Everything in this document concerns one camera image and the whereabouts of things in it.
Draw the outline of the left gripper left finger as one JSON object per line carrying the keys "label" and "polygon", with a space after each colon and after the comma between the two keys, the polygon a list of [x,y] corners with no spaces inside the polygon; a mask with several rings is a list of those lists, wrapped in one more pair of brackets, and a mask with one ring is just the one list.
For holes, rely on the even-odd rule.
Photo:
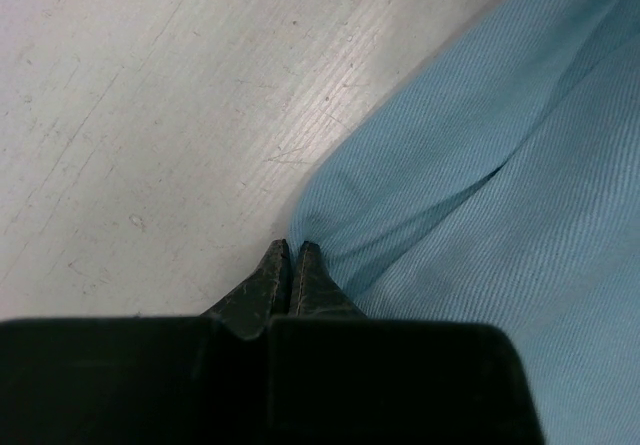
{"label": "left gripper left finger", "polygon": [[291,262],[273,242],[199,316],[21,319],[1,326],[5,444],[217,444],[261,427],[262,333],[287,308]]}

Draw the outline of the light blue trousers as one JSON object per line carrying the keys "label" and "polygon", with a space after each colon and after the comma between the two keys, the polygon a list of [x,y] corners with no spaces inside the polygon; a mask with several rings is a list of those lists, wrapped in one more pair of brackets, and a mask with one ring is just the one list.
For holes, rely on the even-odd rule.
{"label": "light blue trousers", "polygon": [[637,443],[639,0],[505,0],[315,172],[307,241],[373,317],[503,330],[549,443]]}

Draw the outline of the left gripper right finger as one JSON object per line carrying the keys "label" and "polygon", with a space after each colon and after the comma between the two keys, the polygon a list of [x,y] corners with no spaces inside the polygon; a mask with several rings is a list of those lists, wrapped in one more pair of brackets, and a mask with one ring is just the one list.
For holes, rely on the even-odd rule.
{"label": "left gripper right finger", "polygon": [[362,316],[299,252],[267,332],[273,444],[541,444],[521,360],[498,328]]}

